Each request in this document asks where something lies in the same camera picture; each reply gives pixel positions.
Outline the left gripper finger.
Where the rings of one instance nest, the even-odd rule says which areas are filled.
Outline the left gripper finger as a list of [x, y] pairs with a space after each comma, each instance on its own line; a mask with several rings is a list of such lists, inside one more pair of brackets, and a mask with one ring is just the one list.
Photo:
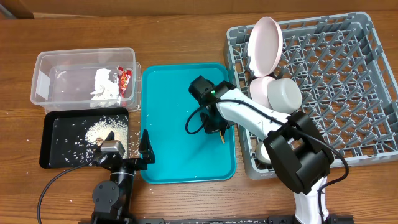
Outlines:
[[106, 139], [100, 144], [100, 146], [95, 150], [95, 155], [113, 153], [114, 152], [114, 132], [111, 131]]
[[141, 155], [141, 159], [146, 164], [154, 164], [155, 163], [155, 154], [150, 143], [149, 132], [148, 130], [144, 130], [141, 141], [139, 145], [139, 153]]

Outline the rice and food scraps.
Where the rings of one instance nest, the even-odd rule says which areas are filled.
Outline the rice and food scraps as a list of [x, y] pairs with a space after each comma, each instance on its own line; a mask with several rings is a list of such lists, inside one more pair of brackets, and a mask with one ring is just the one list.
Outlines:
[[117, 115], [114, 117], [102, 117], [98, 122], [91, 125], [86, 134], [85, 141], [91, 145], [97, 145], [97, 139], [105, 140], [110, 132], [114, 133], [114, 139], [122, 143], [125, 153], [123, 158], [128, 155], [128, 117]]

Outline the wooden chopstick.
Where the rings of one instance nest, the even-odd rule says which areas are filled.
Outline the wooden chopstick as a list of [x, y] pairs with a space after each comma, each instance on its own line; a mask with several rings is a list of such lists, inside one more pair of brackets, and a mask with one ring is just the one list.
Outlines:
[[225, 144], [224, 135], [223, 135], [222, 131], [220, 131], [219, 134], [220, 134], [221, 142], [223, 144]]

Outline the white napkin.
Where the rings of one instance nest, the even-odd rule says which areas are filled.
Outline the white napkin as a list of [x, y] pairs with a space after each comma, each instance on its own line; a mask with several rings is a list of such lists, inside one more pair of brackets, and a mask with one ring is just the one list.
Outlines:
[[101, 68], [96, 71], [95, 90], [91, 92], [93, 95], [90, 108], [111, 107], [119, 103], [119, 77], [118, 73], [111, 73], [110, 69]]

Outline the white paper cup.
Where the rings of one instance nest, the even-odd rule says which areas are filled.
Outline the white paper cup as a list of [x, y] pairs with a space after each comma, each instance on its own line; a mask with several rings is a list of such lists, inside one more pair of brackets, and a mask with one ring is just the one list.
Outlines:
[[270, 157], [263, 141], [260, 141], [255, 151], [256, 159], [263, 164], [271, 164]]

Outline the small pink plate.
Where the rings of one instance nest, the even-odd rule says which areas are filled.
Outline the small pink plate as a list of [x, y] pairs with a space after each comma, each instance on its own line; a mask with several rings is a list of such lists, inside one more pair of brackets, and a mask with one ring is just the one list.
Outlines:
[[272, 106], [269, 103], [269, 99], [267, 96], [267, 87], [275, 78], [270, 76], [261, 77], [254, 79], [249, 85], [249, 93], [253, 101], [259, 103], [266, 108], [271, 109]]

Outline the red snack wrapper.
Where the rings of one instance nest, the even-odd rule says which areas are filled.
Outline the red snack wrapper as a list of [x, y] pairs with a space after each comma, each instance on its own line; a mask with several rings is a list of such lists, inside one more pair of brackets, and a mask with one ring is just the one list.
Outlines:
[[118, 85], [119, 85], [119, 93], [121, 98], [125, 97], [125, 92], [127, 90], [127, 86], [132, 77], [132, 70], [124, 69], [123, 67], [118, 67]]

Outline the grey bowl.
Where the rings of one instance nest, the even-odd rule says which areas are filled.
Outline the grey bowl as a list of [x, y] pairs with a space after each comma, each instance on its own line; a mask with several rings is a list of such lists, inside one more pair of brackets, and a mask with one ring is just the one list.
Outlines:
[[267, 97], [273, 110], [292, 114], [302, 105], [302, 94], [298, 85], [288, 78], [273, 80], [267, 86]]

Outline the large white plate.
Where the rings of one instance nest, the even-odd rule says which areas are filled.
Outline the large white plate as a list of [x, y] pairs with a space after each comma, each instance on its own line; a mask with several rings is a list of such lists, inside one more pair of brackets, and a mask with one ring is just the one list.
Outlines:
[[249, 69], [255, 77], [270, 75], [278, 65], [283, 49], [280, 25], [271, 17], [263, 17], [254, 25], [248, 40]]

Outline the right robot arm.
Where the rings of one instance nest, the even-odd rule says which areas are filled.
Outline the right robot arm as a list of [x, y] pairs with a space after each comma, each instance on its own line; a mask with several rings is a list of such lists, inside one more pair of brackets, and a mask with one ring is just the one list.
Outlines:
[[302, 111], [286, 114], [266, 108], [248, 98], [232, 83], [215, 85], [203, 76], [191, 82], [207, 134], [220, 133], [238, 124], [263, 142], [280, 181], [294, 193], [298, 223], [325, 223], [329, 213], [324, 188], [334, 161], [311, 117]]

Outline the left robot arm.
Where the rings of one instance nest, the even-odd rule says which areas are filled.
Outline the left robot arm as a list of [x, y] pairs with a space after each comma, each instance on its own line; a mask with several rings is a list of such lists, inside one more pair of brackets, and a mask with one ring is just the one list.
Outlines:
[[139, 145], [138, 158], [123, 158], [125, 149], [110, 132], [95, 151], [93, 164], [110, 171], [109, 180], [99, 183], [92, 194], [94, 211], [92, 223], [138, 223], [130, 212], [130, 201], [137, 171], [147, 169], [155, 162], [149, 132], [144, 130]]

